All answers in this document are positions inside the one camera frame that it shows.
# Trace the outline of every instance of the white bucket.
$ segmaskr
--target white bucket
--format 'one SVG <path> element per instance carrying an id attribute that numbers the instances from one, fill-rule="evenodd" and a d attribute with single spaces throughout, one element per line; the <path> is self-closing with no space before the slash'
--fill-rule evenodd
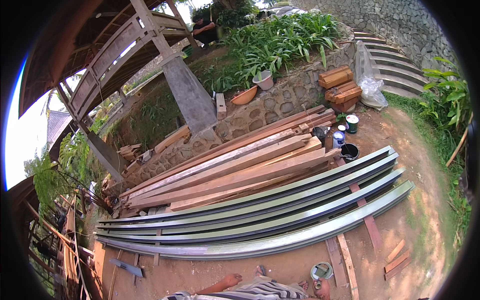
<path id="1" fill-rule="evenodd" d="M 252 81 L 254 84 L 257 84 L 264 91 L 268 90 L 273 86 L 273 78 L 269 70 L 262 71 L 260 73 L 260 76 L 262 77 L 262 80 L 258 80 L 258 76 L 255 76 L 253 78 Z"/>

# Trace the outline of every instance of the man's hand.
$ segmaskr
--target man's hand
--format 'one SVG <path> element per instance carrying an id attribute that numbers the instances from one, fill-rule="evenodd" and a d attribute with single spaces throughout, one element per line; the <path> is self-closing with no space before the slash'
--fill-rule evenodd
<path id="1" fill-rule="evenodd" d="M 320 289 L 315 288 L 315 285 L 318 281 L 320 281 L 322 284 L 322 287 L 320 287 Z M 330 300 L 330 284 L 328 283 L 328 280 L 325 278 L 313 280 L 313 293 L 320 300 Z"/>
<path id="2" fill-rule="evenodd" d="M 222 285 L 225 286 L 225 288 L 231 288 L 233 286 L 236 286 L 239 282 L 241 282 L 242 276 L 240 274 L 228 274 L 225 276 L 225 278 L 220 281 Z"/>

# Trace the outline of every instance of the black bucket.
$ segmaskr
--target black bucket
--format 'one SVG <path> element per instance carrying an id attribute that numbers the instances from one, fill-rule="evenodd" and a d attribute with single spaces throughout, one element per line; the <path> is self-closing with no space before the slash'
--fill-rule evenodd
<path id="1" fill-rule="evenodd" d="M 343 144 L 340 147 L 340 149 L 342 149 L 342 152 L 340 153 L 340 157 L 342 157 L 346 163 L 354 161 L 360 155 L 360 150 L 355 144 L 351 144 L 351 143 Z"/>

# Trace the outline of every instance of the steel channel beam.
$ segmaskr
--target steel channel beam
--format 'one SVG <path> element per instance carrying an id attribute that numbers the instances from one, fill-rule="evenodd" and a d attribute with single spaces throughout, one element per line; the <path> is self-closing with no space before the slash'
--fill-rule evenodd
<path id="1" fill-rule="evenodd" d="M 112 247 L 123 247 L 131 252 L 159 253 L 163 257 L 186 260 L 225 260 L 256 257 L 304 247 L 345 232 L 363 222 L 369 215 L 377 215 L 405 198 L 415 185 L 409 180 L 384 195 L 346 214 L 323 223 L 265 239 L 232 244 L 177 247 L 137 244 L 97 237 Z"/>
<path id="2" fill-rule="evenodd" d="M 347 187 L 348 185 L 358 182 L 372 174 L 380 173 L 385 168 L 391 167 L 396 158 L 397 153 L 394 153 L 370 166 L 361 170 L 353 172 L 349 175 L 338 178 L 326 184 L 311 188 L 306 191 L 298 192 L 296 194 L 287 195 L 285 197 L 275 199 L 269 202 L 262 202 L 252 206 L 241 207 L 234 211 L 220 212 L 208 216 L 194 216 L 188 219 L 172 220 L 165 222 L 152 222 L 143 224 L 129 224 L 129 225 L 97 225 L 100 229 L 116 229 L 116 230 L 132 230 L 132 229 L 159 229 L 159 228 L 184 228 L 187 226 L 197 226 L 199 224 L 214 224 L 224 222 L 223 220 L 241 219 L 248 216 L 262 215 L 266 212 L 280 210 L 285 207 L 293 206 L 298 203 L 303 203 L 319 196 L 328 195 L 336 190 Z"/>
<path id="3" fill-rule="evenodd" d="M 269 231 L 276 231 L 278 233 L 280 229 L 289 228 L 294 225 L 301 226 L 306 222 L 317 219 L 326 214 L 332 213 L 339 209 L 345 208 L 346 206 L 355 203 L 361 198 L 365 198 L 377 190 L 382 189 L 385 186 L 388 186 L 395 182 L 405 171 L 405 168 L 397 169 L 387 176 L 381 178 L 374 184 L 371 184 L 363 189 L 360 189 L 357 192 L 354 192 L 348 196 L 337 199 L 330 203 L 323 204 L 319 207 L 312 208 L 310 210 L 300 212 L 291 216 L 274 219 L 271 221 L 263 222 L 261 224 L 249 225 L 240 228 L 225 229 L 212 232 L 204 232 L 197 234 L 184 234 L 184 235 L 170 235 L 170 236 L 139 236 L 139 235 L 121 235 L 121 234 L 110 234 L 105 232 L 98 232 L 97 235 L 108 236 L 112 238 L 122 239 L 122 240 L 132 240 L 132 241 L 142 241 L 142 242 L 161 242 L 167 244 L 173 243 L 187 243 L 187 242 L 205 242 L 210 243 L 216 240 L 229 240 L 229 239 L 238 239 L 242 237 L 247 237 L 255 234 L 264 234 Z M 330 198 L 329 195 L 322 196 L 317 198 L 317 203 Z"/>
<path id="4" fill-rule="evenodd" d="M 345 164 L 341 167 L 332 169 L 330 171 L 299 180 L 297 182 L 293 182 L 287 184 L 285 186 L 281 186 L 269 191 L 257 193 L 251 196 L 242 197 L 239 199 L 234 199 L 222 203 L 211 204 L 201 207 L 194 207 L 185 209 L 178 212 L 170 212 L 165 214 L 153 215 L 153 216 L 139 216 L 139 217 L 130 217 L 130 218 L 122 218 L 122 219 L 111 219 L 111 220 L 99 220 L 99 223 L 131 223 L 131 222 L 148 222 L 148 221 L 159 221 L 159 220 L 176 220 L 182 218 L 188 218 L 191 215 L 202 216 L 202 215 L 209 215 L 212 213 L 217 213 L 221 211 L 228 211 L 237 209 L 239 206 L 248 206 L 251 203 L 259 203 L 259 202 L 266 202 L 271 201 L 273 199 L 277 199 L 279 197 L 283 197 L 286 193 L 296 193 L 303 190 L 307 190 L 311 187 L 316 187 L 321 184 L 325 184 L 337 178 L 341 178 L 349 173 L 352 173 L 356 170 L 362 169 L 367 165 L 370 165 L 374 162 L 379 161 L 395 153 L 394 149 L 391 146 L 384 147 L 380 150 L 377 150 L 373 153 L 370 153 L 362 158 L 359 158 L 353 162 Z"/>
<path id="5" fill-rule="evenodd" d="M 379 173 L 373 174 L 365 179 L 362 179 L 361 181 L 358 182 L 360 187 L 363 188 L 364 183 L 371 184 L 371 180 L 373 180 L 377 176 L 385 176 L 388 173 L 392 171 L 391 167 L 387 167 L 386 170 L 378 169 Z M 181 228 L 165 228 L 162 229 L 162 235 L 175 235 L 175 234 L 185 234 L 185 233 L 195 233 L 195 232 L 208 232 L 208 231 L 215 231 L 218 228 L 223 228 L 223 229 L 228 229 L 228 228 L 235 228 L 235 227 L 241 227 L 245 226 L 250 223 L 255 223 L 259 222 L 261 220 L 268 220 L 269 218 L 273 218 L 275 216 L 280 216 L 280 215 L 293 215 L 296 213 L 296 211 L 299 211 L 301 209 L 305 210 L 305 207 L 311 206 L 319 201 L 323 201 L 326 199 L 326 201 L 333 201 L 336 199 L 339 199 L 341 197 L 344 197 L 348 194 L 350 194 L 350 188 L 345 187 L 340 190 L 337 190 L 335 192 L 332 192 L 328 194 L 328 197 L 320 197 L 320 198 L 315 198 L 313 200 L 303 202 L 303 203 L 294 203 L 295 205 L 292 207 L 285 207 L 282 208 L 281 210 L 275 210 L 271 212 L 265 212 L 260 215 L 255 215 L 255 216 L 250 216 L 246 217 L 243 219 L 236 219 L 233 221 L 226 220 L 223 223 L 215 223 L 215 224 L 207 224 L 207 225 L 197 225 L 194 227 L 181 227 Z M 156 235 L 156 229 L 147 229 L 147 230 L 108 230 L 103 233 L 111 233 L 111 234 L 125 234 L 125 235 Z"/>

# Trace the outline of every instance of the stone stairs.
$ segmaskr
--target stone stairs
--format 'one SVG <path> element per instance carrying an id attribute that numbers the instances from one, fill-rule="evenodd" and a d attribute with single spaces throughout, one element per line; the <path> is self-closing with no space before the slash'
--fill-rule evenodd
<path id="1" fill-rule="evenodd" d="M 398 49 L 386 44 L 385 40 L 373 34 L 354 31 L 355 40 L 362 41 L 380 71 L 384 81 L 384 91 L 406 97 L 416 97 L 423 93 L 423 86 L 429 81 L 423 71 L 412 64 L 412 61 L 399 53 Z"/>

